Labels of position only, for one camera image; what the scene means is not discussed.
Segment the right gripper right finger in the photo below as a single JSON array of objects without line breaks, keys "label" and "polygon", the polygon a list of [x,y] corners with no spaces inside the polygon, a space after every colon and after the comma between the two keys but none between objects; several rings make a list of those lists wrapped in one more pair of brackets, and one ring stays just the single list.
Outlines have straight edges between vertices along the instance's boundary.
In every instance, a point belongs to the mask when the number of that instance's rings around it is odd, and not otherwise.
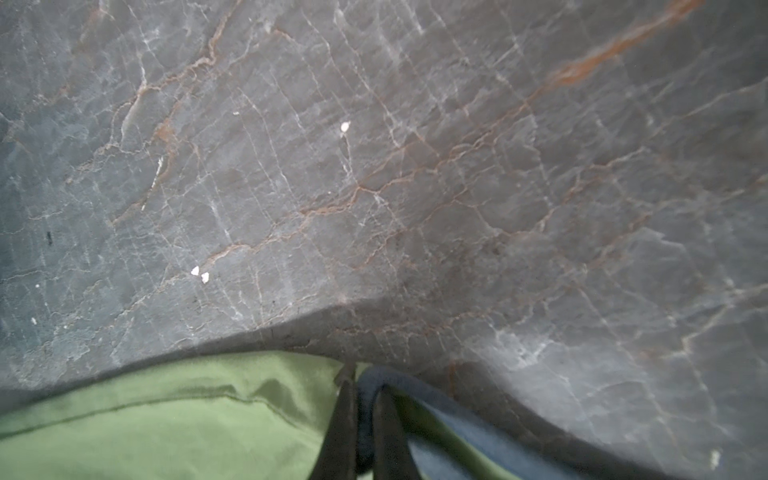
[{"label": "right gripper right finger", "polygon": [[372,414],[374,480],[420,480],[407,436],[389,387],[377,394]]}]

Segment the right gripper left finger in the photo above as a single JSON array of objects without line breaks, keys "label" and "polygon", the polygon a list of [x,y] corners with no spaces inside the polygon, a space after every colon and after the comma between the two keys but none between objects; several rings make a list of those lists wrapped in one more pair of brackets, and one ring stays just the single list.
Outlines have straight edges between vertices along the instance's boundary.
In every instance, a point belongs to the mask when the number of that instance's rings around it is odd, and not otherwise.
[{"label": "right gripper left finger", "polygon": [[357,478],[358,394],[356,365],[345,364],[334,382],[337,400],[310,480],[353,480]]}]

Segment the green tank top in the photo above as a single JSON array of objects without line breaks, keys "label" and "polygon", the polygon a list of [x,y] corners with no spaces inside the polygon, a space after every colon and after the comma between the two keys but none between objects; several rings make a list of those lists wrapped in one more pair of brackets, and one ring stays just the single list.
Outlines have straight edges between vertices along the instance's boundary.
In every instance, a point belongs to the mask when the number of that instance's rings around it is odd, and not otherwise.
[{"label": "green tank top", "polygon": [[[394,396],[421,479],[573,479],[431,386],[354,363],[356,479],[373,479],[374,401]],[[5,479],[309,479],[344,363],[206,356],[123,374],[4,414]]]}]

